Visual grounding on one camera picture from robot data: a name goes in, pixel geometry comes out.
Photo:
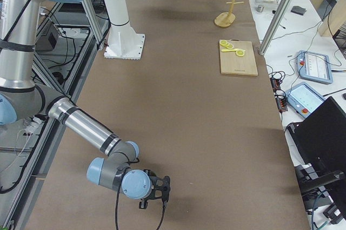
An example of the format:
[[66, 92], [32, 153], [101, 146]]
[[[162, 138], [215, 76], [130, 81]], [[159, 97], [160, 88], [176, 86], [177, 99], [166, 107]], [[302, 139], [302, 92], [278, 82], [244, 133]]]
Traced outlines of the black usb hub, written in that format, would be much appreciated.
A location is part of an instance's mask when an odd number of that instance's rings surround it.
[[281, 89], [281, 81], [277, 78], [270, 78], [272, 90], [274, 93], [276, 105], [280, 113], [286, 112], [287, 108], [287, 96], [286, 93]]

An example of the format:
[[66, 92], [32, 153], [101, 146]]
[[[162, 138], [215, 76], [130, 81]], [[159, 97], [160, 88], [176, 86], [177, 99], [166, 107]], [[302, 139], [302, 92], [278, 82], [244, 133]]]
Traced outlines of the wooden cup storage rack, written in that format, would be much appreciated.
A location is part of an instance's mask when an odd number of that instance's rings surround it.
[[235, 21], [235, 14], [233, 13], [234, 5], [242, 4], [244, 1], [237, 2], [236, 0], [230, 0], [227, 2], [229, 4], [229, 10], [222, 12], [214, 19], [214, 24], [220, 28], [228, 28]]

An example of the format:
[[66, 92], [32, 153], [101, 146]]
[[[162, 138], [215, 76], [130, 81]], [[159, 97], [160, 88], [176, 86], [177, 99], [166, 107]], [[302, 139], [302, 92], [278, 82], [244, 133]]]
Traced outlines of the aluminium frame post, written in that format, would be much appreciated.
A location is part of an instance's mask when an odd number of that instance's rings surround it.
[[267, 51], [280, 23], [281, 20], [284, 17], [284, 14], [287, 10], [287, 8], [289, 7], [290, 3], [292, 0], [281, 0], [280, 4], [278, 5], [278, 8], [276, 10], [276, 13], [274, 14], [274, 17], [265, 33], [265, 36], [262, 40], [262, 43], [258, 49], [258, 53], [261, 56], [265, 55], [265, 52]]

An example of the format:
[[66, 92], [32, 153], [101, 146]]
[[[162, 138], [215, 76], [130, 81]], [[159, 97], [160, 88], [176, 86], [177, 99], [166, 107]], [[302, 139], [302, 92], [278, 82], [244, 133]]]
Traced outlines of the small metal cup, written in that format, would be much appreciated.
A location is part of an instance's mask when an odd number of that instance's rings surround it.
[[258, 13], [262, 13], [263, 10], [264, 10], [264, 6], [262, 6], [262, 5], [258, 5], [257, 8], [256, 8], [256, 11], [257, 11]]

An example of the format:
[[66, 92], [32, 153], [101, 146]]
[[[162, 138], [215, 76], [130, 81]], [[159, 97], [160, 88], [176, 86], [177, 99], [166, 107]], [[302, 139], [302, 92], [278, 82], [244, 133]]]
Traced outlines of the lemon slice by knife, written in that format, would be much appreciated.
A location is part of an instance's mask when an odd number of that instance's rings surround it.
[[239, 57], [243, 57], [245, 55], [245, 50], [244, 49], [237, 49], [236, 55]]

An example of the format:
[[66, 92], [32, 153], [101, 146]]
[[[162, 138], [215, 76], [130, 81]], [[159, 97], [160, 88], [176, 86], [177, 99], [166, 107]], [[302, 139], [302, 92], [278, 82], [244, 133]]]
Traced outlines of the near teach pendant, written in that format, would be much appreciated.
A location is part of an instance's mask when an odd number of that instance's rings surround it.
[[305, 82], [295, 85], [285, 93], [290, 106], [303, 118], [307, 118], [325, 101], [322, 95]]

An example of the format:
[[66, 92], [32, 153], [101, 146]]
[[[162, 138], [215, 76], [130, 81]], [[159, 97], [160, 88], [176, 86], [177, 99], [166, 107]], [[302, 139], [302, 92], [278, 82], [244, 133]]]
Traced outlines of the far teach pendant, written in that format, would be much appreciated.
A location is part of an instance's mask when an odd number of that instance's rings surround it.
[[297, 71], [302, 79], [332, 84], [333, 77], [329, 56], [301, 50], [296, 56]]

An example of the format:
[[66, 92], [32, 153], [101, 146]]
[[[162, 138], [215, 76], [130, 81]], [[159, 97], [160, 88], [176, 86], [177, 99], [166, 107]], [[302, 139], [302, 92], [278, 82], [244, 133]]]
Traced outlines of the middle lemon slice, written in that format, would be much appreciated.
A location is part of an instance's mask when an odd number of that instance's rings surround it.
[[232, 44], [229, 43], [229, 44], [227, 45], [227, 49], [233, 49], [233, 48], [234, 48], [234, 46], [233, 46]]

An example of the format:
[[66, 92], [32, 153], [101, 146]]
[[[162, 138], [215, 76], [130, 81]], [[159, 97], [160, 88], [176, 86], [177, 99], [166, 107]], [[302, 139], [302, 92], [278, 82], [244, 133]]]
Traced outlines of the white power strip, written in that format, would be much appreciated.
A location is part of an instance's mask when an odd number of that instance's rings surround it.
[[30, 122], [28, 122], [27, 126], [25, 127], [26, 134], [33, 134], [43, 123], [43, 120], [41, 120], [38, 117], [33, 117]]

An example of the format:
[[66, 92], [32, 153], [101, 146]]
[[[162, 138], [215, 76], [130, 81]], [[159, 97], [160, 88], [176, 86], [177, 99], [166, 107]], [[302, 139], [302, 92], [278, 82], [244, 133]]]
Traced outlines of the black monitor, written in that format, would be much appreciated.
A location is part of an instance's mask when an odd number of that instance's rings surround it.
[[288, 130], [304, 163], [311, 164], [319, 178], [345, 173], [345, 112], [333, 97]]

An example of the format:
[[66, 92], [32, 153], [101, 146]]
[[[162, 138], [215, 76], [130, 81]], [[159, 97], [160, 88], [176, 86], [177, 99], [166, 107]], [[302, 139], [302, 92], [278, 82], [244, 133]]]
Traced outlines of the teach pendant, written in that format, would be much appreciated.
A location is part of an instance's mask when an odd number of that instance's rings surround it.
[[303, 118], [307, 118], [325, 101], [322, 95], [305, 82], [295, 85], [285, 93], [290, 106]]
[[332, 84], [333, 77], [329, 56], [301, 50], [296, 56], [297, 71], [302, 79]]

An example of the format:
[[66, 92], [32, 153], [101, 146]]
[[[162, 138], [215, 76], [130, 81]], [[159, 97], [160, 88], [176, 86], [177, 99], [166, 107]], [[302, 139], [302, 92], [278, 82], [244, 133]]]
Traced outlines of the black pad on table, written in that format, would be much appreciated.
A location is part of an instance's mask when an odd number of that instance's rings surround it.
[[306, 8], [303, 8], [301, 6], [293, 6], [290, 10], [290, 12], [295, 13], [297, 15], [303, 16], [306, 13]]

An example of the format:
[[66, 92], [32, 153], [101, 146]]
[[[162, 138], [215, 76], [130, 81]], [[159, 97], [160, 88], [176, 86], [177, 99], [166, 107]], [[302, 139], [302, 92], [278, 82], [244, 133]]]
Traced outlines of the yellow plastic knife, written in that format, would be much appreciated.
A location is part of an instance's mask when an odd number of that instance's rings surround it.
[[221, 52], [237, 52], [239, 49], [221, 49]]

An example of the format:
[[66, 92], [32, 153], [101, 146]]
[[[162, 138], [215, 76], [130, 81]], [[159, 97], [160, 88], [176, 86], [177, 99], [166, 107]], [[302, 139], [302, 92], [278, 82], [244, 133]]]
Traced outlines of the lemon slice stack end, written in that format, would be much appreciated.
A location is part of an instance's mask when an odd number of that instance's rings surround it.
[[227, 40], [220, 40], [220, 41], [219, 41], [219, 44], [220, 44], [221, 46], [227, 47], [227, 46], [229, 45], [229, 42], [228, 42]]

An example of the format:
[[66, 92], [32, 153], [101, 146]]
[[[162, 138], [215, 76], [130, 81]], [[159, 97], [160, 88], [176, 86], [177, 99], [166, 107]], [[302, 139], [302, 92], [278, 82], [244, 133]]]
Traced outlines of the grey control box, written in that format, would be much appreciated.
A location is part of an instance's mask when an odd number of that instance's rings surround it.
[[37, 40], [35, 50], [37, 52], [52, 51], [57, 44], [58, 38], [59, 33], [57, 29], [54, 26], [50, 26]]

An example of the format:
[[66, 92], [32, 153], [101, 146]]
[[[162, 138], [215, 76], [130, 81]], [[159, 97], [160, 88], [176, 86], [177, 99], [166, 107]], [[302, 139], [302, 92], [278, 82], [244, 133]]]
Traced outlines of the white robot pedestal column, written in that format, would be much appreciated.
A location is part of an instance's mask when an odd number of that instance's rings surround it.
[[105, 49], [105, 58], [139, 60], [142, 55], [145, 35], [132, 28], [125, 0], [104, 0], [110, 30]]

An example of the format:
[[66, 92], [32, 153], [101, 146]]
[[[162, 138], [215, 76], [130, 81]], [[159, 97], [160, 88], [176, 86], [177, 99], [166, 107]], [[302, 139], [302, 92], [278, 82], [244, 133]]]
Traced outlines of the wooden cutting board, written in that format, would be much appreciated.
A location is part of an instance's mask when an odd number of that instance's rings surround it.
[[234, 46], [233, 49], [244, 49], [245, 55], [243, 57], [239, 57], [236, 55], [236, 52], [221, 52], [221, 49], [227, 49], [227, 47], [221, 46], [219, 44], [219, 60], [221, 74], [258, 76], [252, 42], [241, 40], [227, 41]]

